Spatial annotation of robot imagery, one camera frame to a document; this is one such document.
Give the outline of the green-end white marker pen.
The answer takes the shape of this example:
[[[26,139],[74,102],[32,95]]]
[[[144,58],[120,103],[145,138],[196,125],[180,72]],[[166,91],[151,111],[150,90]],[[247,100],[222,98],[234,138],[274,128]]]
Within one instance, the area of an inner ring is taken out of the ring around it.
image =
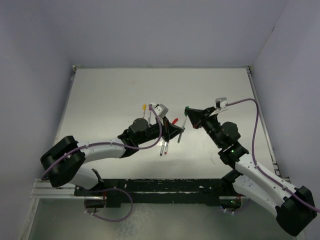
[[[178,140],[177,140],[178,144],[181,142],[182,135],[183,135],[183,132],[185,130],[186,121],[187,121],[187,113],[184,112],[184,120],[183,120],[183,123],[182,123],[182,126],[181,126],[181,132],[180,132],[180,134],[178,136]]]

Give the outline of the green pen cap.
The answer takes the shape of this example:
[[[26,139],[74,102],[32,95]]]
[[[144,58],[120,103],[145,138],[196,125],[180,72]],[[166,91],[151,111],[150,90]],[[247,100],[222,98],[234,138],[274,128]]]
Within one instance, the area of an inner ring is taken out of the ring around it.
[[[187,115],[188,115],[188,113],[187,113],[187,109],[189,108],[189,106],[186,106],[185,108],[184,108],[184,116],[186,117]]]

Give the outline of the red-end white marker pen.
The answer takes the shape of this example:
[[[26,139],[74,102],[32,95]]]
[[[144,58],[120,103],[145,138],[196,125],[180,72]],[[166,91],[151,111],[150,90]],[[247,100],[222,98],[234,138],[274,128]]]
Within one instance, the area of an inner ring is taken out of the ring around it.
[[[165,154],[165,155],[166,155],[167,152],[168,152],[168,148],[169,148],[169,142],[167,141],[167,142],[165,143],[165,148],[164,148],[164,154]]]

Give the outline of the blue-end white marker pen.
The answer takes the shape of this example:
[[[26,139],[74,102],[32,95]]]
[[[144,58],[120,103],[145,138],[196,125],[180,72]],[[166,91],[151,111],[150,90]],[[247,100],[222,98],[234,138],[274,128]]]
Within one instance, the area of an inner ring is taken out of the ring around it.
[[[166,146],[166,141],[163,141],[160,149],[160,154],[159,154],[160,156],[164,154],[165,146]]]

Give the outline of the purple-end white marker pen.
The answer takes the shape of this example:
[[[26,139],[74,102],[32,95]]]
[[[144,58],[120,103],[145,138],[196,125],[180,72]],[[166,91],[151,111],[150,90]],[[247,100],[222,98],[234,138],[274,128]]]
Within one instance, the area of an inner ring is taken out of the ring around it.
[[[149,110],[149,107],[148,107],[148,118],[147,118],[148,126],[150,126],[151,124],[151,114],[152,114],[152,110]]]

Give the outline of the yellow-end white marker pen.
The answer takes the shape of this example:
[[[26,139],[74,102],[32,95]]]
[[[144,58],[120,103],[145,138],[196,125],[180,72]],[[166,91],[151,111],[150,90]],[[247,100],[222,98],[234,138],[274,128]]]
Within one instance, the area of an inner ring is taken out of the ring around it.
[[[145,109],[145,110],[142,110],[142,118],[143,118],[143,119],[145,118],[145,114],[146,114],[146,109]]]

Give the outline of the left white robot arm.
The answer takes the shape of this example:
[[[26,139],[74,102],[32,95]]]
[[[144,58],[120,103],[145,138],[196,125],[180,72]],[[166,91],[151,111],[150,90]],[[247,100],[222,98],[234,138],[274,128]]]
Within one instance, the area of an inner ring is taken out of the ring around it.
[[[168,142],[183,131],[164,117],[155,124],[137,118],[122,134],[102,142],[80,143],[69,135],[40,158],[43,177],[54,188],[73,184],[84,188],[91,196],[98,196],[103,191],[103,180],[97,170],[86,169],[84,164],[109,158],[127,158],[143,149],[144,143],[161,139]]]

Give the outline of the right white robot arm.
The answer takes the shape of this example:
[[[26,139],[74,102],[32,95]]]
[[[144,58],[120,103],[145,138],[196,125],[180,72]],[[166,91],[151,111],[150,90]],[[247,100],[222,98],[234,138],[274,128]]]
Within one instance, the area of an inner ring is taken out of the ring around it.
[[[278,225],[289,235],[298,236],[316,217],[315,203],[311,191],[281,179],[244,148],[239,139],[238,127],[233,122],[221,124],[215,107],[194,109],[186,107],[185,115],[194,129],[202,128],[220,149],[218,155],[230,166],[236,178],[222,183],[228,196],[244,195],[270,212]]]

